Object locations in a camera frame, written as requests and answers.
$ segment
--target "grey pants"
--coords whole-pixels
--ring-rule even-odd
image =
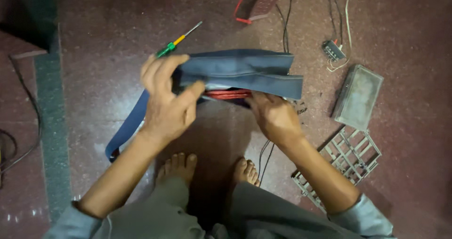
[[[225,225],[206,233],[185,210],[189,189],[181,178],[168,178],[152,195],[111,213],[94,238],[360,238],[250,183],[237,184]]]

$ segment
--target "forearm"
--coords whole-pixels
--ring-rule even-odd
[[[158,141],[152,141],[139,132],[82,197],[79,210],[93,217],[105,218],[121,207],[162,148]]]
[[[306,138],[299,138],[280,149],[295,163],[328,213],[344,211],[356,203],[359,190],[328,163]]]

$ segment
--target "screwdriver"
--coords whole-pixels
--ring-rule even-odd
[[[171,53],[172,51],[174,51],[176,49],[176,46],[179,44],[179,42],[181,42],[182,40],[185,39],[185,37],[190,34],[193,30],[195,30],[197,27],[199,27],[202,24],[202,21],[199,22],[197,25],[195,25],[194,28],[190,29],[186,34],[182,35],[181,37],[179,37],[176,41],[174,42],[170,42],[168,43],[168,45],[166,47],[164,47],[163,49],[161,49],[159,52],[155,53],[155,56],[157,58],[160,58],[162,56],[166,56],[167,54]]]

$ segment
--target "grey plastic tray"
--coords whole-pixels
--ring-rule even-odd
[[[369,125],[381,83],[383,83],[382,76],[362,65],[352,66],[333,112],[334,119],[365,131]]]

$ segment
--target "floor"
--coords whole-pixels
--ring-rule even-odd
[[[343,9],[345,0],[338,1]],[[36,69],[36,77],[33,68],[28,72],[30,84],[36,78],[38,100],[44,118],[51,123],[42,141],[43,151],[36,150],[3,176],[0,224],[6,230],[0,230],[0,237],[40,238],[64,205],[88,190],[109,165],[105,145],[142,91],[138,81],[141,63],[200,20],[203,25],[179,45],[179,53],[230,48],[282,51],[283,30],[277,11],[247,26],[231,17],[236,2],[56,0],[60,52],[35,57],[34,62],[28,59],[29,66],[34,63]],[[287,12],[289,0],[279,2]],[[314,146],[320,146],[341,126],[330,116],[347,73],[347,69],[329,72],[319,48],[332,32],[327,3],[293,0],[288,24],[290,51],[295,55],[291,73],[305,78],[302,101],[308,110],[300,120]],[[383,156],[359,188],[389,217],[399,238],[452,235],[452,156],[446,150],[452,141],[451,88],[447,87],[452,79],[451,10],[450,0],[349,3],[350,65],[363,64],[385,78],[369,125]],[[8,93],[20,93],[14,75],[4,74],[6,64],[4,58],[0,60],[2,76],[6,76],[2,81],[16,86]],[[25,110],[16,112],[22,109],[18,106],[27,104],[16,106],[3,85],[1,90],[0,127],[14,135],[31,134],[35,128],[31,115]],[[8,125],[11,123],[20,123],[20,127]],[[18,138],[23,145],[26,139]],[[199,155],[199,166],[190,210],[201,217],[215,215],[231,165],[242,155],[257,162],[265,141],[246,109],[204,103],[198,107],[195,123],[150,167],[131,201],[149,194],[154,167],[168,155],[194,152]],[[295,166],[276,150],[262,187],[319,213],[291,180],[294,171]],[[194,210],[199,203],[206,208]],[[208,225],[208,220],[200,221]],[[25,231],[22,224],[33,229]]]

